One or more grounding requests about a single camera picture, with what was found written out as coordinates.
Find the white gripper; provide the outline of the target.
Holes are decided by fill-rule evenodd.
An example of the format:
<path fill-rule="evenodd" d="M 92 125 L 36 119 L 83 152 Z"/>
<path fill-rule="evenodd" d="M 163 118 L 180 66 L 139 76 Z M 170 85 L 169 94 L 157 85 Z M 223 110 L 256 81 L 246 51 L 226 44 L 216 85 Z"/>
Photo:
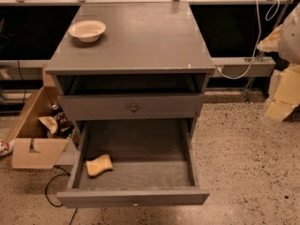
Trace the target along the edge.
<path fill-rule="evenodd" d="M 257 49 L 261 52 L 279 52 L 282 25 L 261 40 Z M 273 121 L 283 121 L 300 105 L 300 65 L 291 63 L 283 71 L 274 70 L 269 98 L 265 101 L 264 116 Z"/>

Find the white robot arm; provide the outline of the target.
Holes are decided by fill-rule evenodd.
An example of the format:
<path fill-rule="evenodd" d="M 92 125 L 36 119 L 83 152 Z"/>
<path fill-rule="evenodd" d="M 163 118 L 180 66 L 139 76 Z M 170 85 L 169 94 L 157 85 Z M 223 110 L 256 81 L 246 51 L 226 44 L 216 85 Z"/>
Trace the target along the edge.
<path fill-rule="evenodd" d="M 277 52 L 289 63 L 283 71 L 273 72 L 263 115 L 269 120 L 283 121 L 300 105 L 300 5 L 292 10 L 283 24 L 259 42 L 257 49 Z"/>

